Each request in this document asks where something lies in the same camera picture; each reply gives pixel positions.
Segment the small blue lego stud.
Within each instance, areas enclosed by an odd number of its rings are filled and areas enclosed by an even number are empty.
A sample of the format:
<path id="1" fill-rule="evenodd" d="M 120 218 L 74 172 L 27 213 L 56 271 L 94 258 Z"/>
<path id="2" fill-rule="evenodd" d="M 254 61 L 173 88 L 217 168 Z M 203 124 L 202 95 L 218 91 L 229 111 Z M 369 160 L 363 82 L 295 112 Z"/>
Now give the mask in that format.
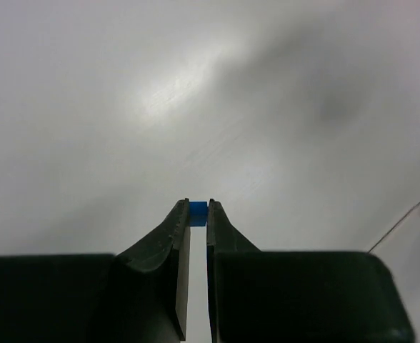
<path id="1" fill-rule="evenodd" d="M 205 227 L 208 219 L 207 202 L 189 202 L 189 226 Z"/>

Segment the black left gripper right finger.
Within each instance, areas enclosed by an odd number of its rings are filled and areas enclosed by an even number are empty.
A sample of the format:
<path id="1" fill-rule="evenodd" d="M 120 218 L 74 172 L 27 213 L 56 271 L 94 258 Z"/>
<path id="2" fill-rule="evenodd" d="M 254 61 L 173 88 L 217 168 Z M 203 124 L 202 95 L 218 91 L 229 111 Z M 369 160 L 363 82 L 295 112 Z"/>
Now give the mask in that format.
<path id="1" fill-rule="evenodd" d="M 269 252 L 209 202 L 209 321 L 214 342 L 414 342 L 389 268 L 367 252 Z"/>

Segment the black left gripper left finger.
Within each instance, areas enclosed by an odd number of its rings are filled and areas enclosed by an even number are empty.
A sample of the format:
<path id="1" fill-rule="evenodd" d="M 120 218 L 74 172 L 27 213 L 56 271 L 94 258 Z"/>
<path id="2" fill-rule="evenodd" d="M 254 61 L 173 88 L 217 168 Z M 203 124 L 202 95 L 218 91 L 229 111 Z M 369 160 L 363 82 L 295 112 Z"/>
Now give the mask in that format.
<path id="1" fill-rule="evenodd" d="M 0 342 L 182 342 L 190 203 L 120 254 L 0 256 Z"/>

